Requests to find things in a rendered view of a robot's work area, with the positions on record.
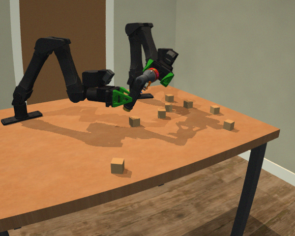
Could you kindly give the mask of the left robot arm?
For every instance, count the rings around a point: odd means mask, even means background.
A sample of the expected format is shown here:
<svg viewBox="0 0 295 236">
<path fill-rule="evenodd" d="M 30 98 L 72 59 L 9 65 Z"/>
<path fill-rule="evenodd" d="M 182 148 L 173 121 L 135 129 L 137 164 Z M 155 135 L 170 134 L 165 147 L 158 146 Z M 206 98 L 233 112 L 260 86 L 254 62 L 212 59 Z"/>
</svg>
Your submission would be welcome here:
<svg viewBox="0 0 295 236">
<path fill-rule="evenodd" d="M 130 85 L 129 92 L 136 78 L 143 75 L 142 46 L 146 64 L 149 59 L 156 60 L 170 71 L 173 70 L 172 65 L 178 56 L 178 53 L 173 49 L 159 48 L 157 51 L 151 34 L 152 27 L 152 23 L 129 23 L 125 26 L 125 32 L 130 43 L 131 57 L 129 79 L 127 81 L 127 84 Z"/>
</svg>

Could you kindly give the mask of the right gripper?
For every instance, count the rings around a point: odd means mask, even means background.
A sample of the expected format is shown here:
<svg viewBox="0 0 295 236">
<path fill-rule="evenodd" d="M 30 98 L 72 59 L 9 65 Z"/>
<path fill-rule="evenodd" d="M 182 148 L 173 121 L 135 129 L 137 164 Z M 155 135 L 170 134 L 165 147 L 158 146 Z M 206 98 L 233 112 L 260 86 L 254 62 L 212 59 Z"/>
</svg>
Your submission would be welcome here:
<svg viewBox="0 0 295 236">
<path fill-rule="evenodd" d="M 105 98 L 97 97 L 97 96 L 96 98 L 98 102 L 106 103 L 106 107 L 111 106 L 114 108 L 114 107 L 132 102 L 132 98 L 124 94 L 124 92 L 128 95 L 130 93 L 128 90 L 126 90 L 123 87 L 114 87 L 105 91 Z M 128 100 L 126 101 L 124 97 L 127 98 Z"/>
</svg>

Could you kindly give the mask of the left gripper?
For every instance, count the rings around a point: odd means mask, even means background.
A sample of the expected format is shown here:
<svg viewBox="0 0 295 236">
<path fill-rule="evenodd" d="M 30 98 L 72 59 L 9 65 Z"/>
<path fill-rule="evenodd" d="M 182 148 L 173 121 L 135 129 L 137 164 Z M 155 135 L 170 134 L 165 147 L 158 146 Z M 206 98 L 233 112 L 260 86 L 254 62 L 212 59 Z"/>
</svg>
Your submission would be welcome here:
<svg viewBox="0 0 295 236">
<path fill-rule="evenodd" d="M 160 63 L 158 63 L 155 60 L 149 59 L 149 61 L 147 62 L 146 66 L 144 67 L 144 69 L 147 70 L 149 68 L 155 68 L 155 69 L 158 70 L 158 72 L 159 72 L 159 78 L 158 78 L 158 80 L 161 81 L 160 83 L 162 85 L 164 85 L 164 87 L 167 87 L 168 84 L 170 83 L 170 81 L 172 80 L 172 78 L 174 77 L 174 74 L 173 74 L 172 71 L 170 71 L 169 69 L 167 69 L 166 67 L 164 67 L 163 65 L 161 65 Z"/>
</svg>

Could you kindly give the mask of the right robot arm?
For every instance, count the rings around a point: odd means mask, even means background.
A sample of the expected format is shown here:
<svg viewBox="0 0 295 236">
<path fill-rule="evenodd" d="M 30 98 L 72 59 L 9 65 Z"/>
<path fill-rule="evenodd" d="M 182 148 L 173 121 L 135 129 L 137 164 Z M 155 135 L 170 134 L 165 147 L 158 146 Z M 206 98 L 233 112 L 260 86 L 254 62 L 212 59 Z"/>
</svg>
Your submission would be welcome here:
<svg viewBox="0 0 295 236">
<path fill-rule="evenodd" d="M 62 70 L 66 92 L 71 102 L 78 103 L 84 101 L 97 101 L 97 97 L 105 98 L 105 91 L 115 86 L 106 86 L 110 83 L 115 73 L 109 69 L 86 70 L 82 73 L 82 82 L 75 68 L 70 52 L 69 38 L 44 37 L 35 43 L 35 51 L 32 59 L 25 71 L 25 74 L 16 86 L 13 93 L 12 105 L 14 105 L 15 116 L 1 119 L 3 125 L 9 125 L 33 118 L 42 117 L 40 111 L 27 113 L 26 102 L 30 98 L 34 82 L 49 55 L 54 51 Z M 83 84 L 82 84 L 83 83 Z M 96 88 L 98 87 L 98 88 Z"/>
</svg>

